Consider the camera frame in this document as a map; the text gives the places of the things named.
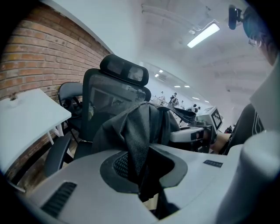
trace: fluorescent light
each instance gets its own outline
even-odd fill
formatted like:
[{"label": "fluorescent light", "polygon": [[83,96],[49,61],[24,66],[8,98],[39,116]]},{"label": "fluorescent light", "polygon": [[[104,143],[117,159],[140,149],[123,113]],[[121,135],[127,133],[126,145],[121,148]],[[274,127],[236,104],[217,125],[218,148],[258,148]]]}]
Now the fluorescent light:
[{"label": "fluorescent light", "polygon": [[206,39],[207,37],[211,36],[219,30],[220,28],[215,23],[213,23],[211,26],[207,27],[200,34],[198,34],[190,43],[188,43],[188,47],[193,48],[195,45],[202,42],[204,39]]}]

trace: chair headrest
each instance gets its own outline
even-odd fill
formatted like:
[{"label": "chair headrest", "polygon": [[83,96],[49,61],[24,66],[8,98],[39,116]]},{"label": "chair headrest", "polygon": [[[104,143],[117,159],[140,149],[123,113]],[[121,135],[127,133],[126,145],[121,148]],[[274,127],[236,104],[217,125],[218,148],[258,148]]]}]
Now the chair headrest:
[{"label": "chair headrest", "polygon": [[100,70],[118,79],[139,86],[145,86],[149,81],[146,68],[124,60],[117,55],[109,54],[100,63]]}]

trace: white desk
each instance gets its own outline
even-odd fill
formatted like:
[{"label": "white desk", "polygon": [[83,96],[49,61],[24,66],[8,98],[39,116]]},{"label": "white desk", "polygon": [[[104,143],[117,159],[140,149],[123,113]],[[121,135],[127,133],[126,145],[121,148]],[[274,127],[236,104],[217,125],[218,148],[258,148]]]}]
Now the white desk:
[{"label": "white desk", "polygon": [[63,135],[61,123],[71,117],[69,111],[41,89],[20,93],[17,97],[18,105],[14,108],[8,98],[0,101],[0,169],[3,173],[36,140],[46,133],[50,137],[51,129],[56,135]]}]

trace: black mesh chair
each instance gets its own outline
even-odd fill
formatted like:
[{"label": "black mesh chair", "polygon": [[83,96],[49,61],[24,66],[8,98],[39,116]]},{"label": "black mesh chair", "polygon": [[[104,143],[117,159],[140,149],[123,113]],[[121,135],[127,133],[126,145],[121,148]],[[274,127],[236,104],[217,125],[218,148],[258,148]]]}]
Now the black mesh chair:
[{"label": "black mesh chair", "polygon": [[[83,84],[79,82],[66,82],[63,83],[58,89],[58,100],[59,104],[63,106],[63,101],[67,98],[77,97],[83,95]],[[81,130],[82,119],[81,118],[69,118],[65,121],[68,125],[71,134],[73,135],[75,141],[78,143],[75,138],[72,128],[78,132]]]},{"label": "black mesh chair", "polygon": [[[106,56],[100,69],[89,69],[83,81],[83,110],[80,141],[74,160],[92,153],[92,140],[100,126],[139,102],[149,101],[151,92],[145,87],[149,80],[146,68],[119,58]],[[60,137],[45,161],[45,175],[61,169],[70,137]]]}]

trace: camera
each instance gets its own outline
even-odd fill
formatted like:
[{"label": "camera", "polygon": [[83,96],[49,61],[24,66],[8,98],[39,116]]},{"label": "camera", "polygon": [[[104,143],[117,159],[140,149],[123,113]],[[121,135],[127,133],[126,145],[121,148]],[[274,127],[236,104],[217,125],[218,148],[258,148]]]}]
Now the camera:
[{"label": "camera", "polygon": [[231,30],[235,30],[236,23],[241,22],[241,9],[237,9],[234,5],[228,7],[228,26]]}]

